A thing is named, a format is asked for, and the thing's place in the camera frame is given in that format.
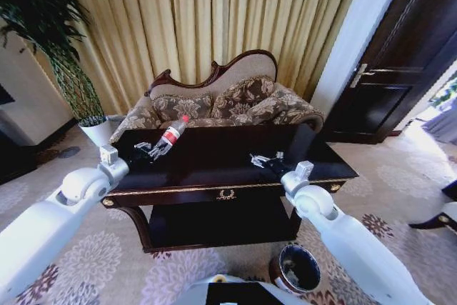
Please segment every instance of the door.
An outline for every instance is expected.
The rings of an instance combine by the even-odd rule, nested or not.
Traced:
[[[457,58],[457,0],[393,0],[323,128],[382,142]]]

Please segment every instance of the dark wooden table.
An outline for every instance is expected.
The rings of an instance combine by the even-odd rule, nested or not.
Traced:
[[[163,132],[125,131],[115,147],[129,160],[134,144]],[[358,176],[306,124],[189,128],[156,163],[132,167],[102,204],[133,219],[144,252],[294,240],[301,219],[287,214],[276,176],[249,156],[277,151],[291,169],[313,162],[311,183],[330,192]],[[149,221],[145,205],[154,205]]]

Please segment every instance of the trash can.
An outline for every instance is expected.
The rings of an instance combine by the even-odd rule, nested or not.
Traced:
[[[298,244],[285,246],[270,261],[270,279],[277,287],[292,294],[313,291],[321,282],[321,270],[313,255]]]

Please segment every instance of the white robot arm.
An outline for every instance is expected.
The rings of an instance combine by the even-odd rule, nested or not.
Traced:
[[[40,276],[89,210],[129,172],[115,148],[100,150],[98,168],[72,171],[45,201],[30,206],[0,232],[0,304],[18,296]]]
[[[281,183],[297,214],[321,234],[322,242],[372,299],[388,304],[432,304],[408,269],[360,221],[345,214],[322,187],[310,185],[313,164],[300,162]]]
[[[262,166],[260,158],[253,156],[253,162]],[[76,233],[89,209],[129,172],[111,146],[101,148],[101,160],[97,169],[68,174],[52,195],[0,233],[0,304],[39,277]],[[382,304],[431,304],[406,267],[370,231],[335,206],[327,191],[309,185],[312,168],[311,163],[301,162],[295,171],[282,176],[281,183],[298,215],[320,231],[324,244],[354,281]]]

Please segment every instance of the sofa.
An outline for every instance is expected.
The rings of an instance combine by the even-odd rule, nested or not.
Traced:
[[[215,61],[211,75],[197,85],[187,85],[162,72],[129,111],[110,142],[125,130],[166,128],[182,115],[188,127],[307,123],[315,132],[323,114],[292,90],[276,82],[278,65],[264,50],[238,55],[225,66]]]

